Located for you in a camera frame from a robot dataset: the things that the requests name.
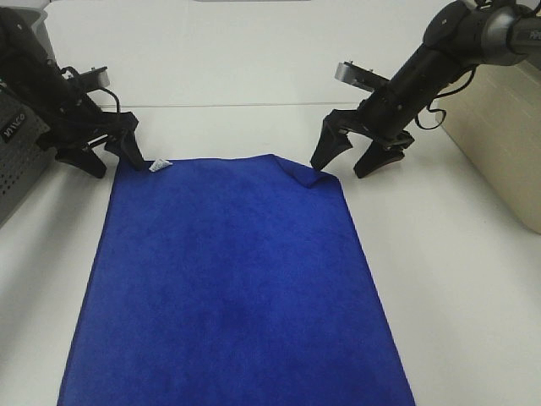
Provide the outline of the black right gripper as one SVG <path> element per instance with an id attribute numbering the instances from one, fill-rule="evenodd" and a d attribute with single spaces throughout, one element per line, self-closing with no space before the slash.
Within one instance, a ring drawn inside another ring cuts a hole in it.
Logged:
<path id="1" fill-rule="evenodd" d="M 310 159 L 312 168 L 321 171 L 332 160 L 352 148 L 349 133 L 361 134 L 373 142 L 353 170 L 358 178 L 404 157 L 414 138 L 406 127 L 414 119 L 414 84 L 390 80 L 361 101 L 355 109 L 329 113 L 322 123 L 320 138 Z"/>

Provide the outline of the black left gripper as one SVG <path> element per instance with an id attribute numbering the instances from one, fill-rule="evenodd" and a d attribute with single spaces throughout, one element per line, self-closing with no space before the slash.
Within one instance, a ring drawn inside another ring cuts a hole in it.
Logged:
<path id="1" fill-rule="evenodd" d="M 132 112 L 123 111 L 119 97 L 106 92 L 114 100 L 114 110 L 106 112 L 86 94 L 66 103 L 58 110 L 42 107 L 38 116 L 49 130 L 37 144 L 42 149 L 55 148 L 58 162 L 76 167 L 94 178 L 103 178 L 107 167 L 92 148 L 103 144 L 105 150 L 127 161 L 137 171 L 145 169 L 135 138 L 139 124 Z"/>

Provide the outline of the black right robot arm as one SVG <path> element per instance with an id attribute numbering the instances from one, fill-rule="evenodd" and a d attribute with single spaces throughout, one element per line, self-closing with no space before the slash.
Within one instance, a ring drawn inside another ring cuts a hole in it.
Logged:
<path id="1" fill-rule="evenodd" d="M 323 120 L 310 159 L 321 170 L 352 148 L 348 134 L 371 140 L 354 166 L 358 178 L 398 162 L 413 142 L 406 127 L 423 109 L 447 97 L 449 85 L 478 66 L 513 66 L 540 51 L 539 7 L 515 1 L 454 1 L 427 26 L 419 48 L 390 79 L 351 63 L 339 63 L 335 77 L 369 97 L 354 110 L 333 110 Z"/>

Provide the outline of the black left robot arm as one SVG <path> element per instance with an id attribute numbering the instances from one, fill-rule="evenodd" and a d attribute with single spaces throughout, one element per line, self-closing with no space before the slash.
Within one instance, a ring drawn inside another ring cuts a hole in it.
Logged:
<path id="1" fill-rule="evenodd" d="M 36 144 L 54 149 L 57 161 L 103 178 L 106 166 L 93 152 L 103 145 L 134 169 L 145 168 L 134 134 L 139 121 L 122 112 L 107 89 L 107 69 L 80 73 L 58 67 L 22 16 L 7 7 L 1 8 L 1 80 L 9 95 L 48 126 Z"/>

